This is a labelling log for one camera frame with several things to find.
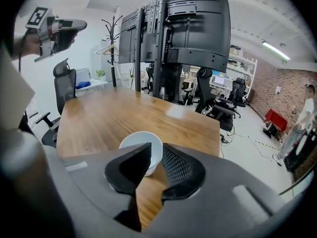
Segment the wooden clothes hanger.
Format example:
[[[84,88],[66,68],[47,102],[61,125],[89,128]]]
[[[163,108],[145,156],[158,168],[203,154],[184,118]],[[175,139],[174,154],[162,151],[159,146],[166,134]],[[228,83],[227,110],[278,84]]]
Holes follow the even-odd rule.
[[[97,55],[114,55],[119,56],[119,49],[115,44],[108,45],[95,51]]]

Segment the black coat rack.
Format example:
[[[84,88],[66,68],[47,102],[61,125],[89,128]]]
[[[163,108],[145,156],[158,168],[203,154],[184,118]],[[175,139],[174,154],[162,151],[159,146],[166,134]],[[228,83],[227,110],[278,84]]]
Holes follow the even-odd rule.
[[[110,41],[110,69],[111,69],[111,78],[112,78],[112,84],[113,87],[116,87],[116,77],[115,77],[115,68],[114,68],[114,50],[115,50],[115,44],[114,41],[119,37],[120,33],[114,35],[114,28],[117,24],[117,22],[122,18],[120,16],[117,20],[115,20],[115,16],[112,17],[112,23],[108,22],[107,20],[102,19],[103,22],[105,22],[106,29],[108,31]]]

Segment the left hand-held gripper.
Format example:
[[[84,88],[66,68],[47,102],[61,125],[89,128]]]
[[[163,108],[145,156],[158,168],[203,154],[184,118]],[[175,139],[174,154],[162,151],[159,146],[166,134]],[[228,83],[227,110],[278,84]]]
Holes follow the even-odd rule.
[[[57,51],[68,49],[77,33],[86,29],[87,22],[79,19],[59,19],[51,8],[36,7],[25,25],[31,33],[36,33],[40,40],[39,62],[53,56]]]

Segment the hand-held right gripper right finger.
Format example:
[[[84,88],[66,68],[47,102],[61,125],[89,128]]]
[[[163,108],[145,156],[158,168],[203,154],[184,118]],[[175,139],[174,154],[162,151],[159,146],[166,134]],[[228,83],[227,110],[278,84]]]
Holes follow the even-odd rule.
[[[150,238],[263,238],[285,204],[236,163],[194,149],[165,143],[162,166],[168,187],[144,230]]]

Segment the red cloth table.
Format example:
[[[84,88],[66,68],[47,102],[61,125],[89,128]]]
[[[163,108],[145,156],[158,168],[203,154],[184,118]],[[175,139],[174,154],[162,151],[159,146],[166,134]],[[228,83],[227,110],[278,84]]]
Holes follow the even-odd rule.
[[[287,120],[273,109],[269,109],[264,116],[264,123],[267,122],[269,126],[263,129],[263,133],[269,138],[276,136],[278,131],[284,133],[287,129]]]

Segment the ceiling light by brick wall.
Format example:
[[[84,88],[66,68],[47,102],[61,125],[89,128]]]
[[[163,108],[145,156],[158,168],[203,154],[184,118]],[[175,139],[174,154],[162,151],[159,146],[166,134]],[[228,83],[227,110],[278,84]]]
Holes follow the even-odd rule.
[[[280,51],[276,47],[272,46],[268,42],[263,41],[262,45],[265,46],[267,49],[271,50],[272,52],[274,52],[275,54],[277,54],[280,57],[282,57],[284,60],[290,60],[290,57],[288,55],[286,55],[285,53],[283,53],[282,51]]]

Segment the white paper cup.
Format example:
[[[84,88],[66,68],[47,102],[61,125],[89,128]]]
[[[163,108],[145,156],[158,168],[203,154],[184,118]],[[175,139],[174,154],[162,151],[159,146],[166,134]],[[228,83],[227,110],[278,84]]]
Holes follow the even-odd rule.
[[[141,143],[151,143],[151,164],[145,174],[146,177],[150,176],[156,169],[163,156],[162,141],[158,136],[147,131],[138,131],[127,136],[120,144],[119,148],[129,147]]]

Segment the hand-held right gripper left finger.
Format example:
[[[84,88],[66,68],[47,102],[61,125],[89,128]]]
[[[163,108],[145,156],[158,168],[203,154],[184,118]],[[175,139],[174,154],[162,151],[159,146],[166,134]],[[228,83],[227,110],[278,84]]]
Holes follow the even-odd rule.
[[[147,142],[62,161],[80,191],[94,206],[140,232],[136,189],[151,164],[151,149],[151,143]]]

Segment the black tagged office chair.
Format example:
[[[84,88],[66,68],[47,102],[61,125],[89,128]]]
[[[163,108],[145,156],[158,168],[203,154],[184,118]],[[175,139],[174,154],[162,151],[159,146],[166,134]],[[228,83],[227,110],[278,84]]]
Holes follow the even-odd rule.
[[[217,101],[216,96],[211,93],[211,77],[210,68],[201,67],[197,72],[200,100],[195,112],[219,121],[220,129],[230,132],[233,129],[234,112],[227,107],[226,103]]]

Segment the white storage shelf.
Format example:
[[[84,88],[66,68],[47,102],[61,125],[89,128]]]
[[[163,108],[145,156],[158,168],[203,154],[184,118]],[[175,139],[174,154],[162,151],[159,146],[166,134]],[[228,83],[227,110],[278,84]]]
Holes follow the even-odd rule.
[[[237,78],[244,79],[246,85],[245,98],[248,99],[254,83],[258,61],[253,58],[245,58],[243,54],[244,51],[241,47],[230,46],[225,78],[230,82]]]

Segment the black headrest office chair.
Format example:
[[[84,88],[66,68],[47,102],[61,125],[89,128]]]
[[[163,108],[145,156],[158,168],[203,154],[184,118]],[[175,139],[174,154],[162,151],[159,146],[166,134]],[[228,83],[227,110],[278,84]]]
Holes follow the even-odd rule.
[[[70,69],[67,61],[68,58],[64,59],[53,69],[56,105],[60,115],[62,114],[65,103],[76,98],[76,70]],[[55,148],[57,141],[52,142],[52,137],[55,131],[58,132],[60,117],[51,121],[48,118],[50,114],[50,112],[47,112],[41,115],[41,117],[36,120],[35,124],[39,124],[41,121],[44,121],[47,124],[49,129],[42,137],[42,144]]]

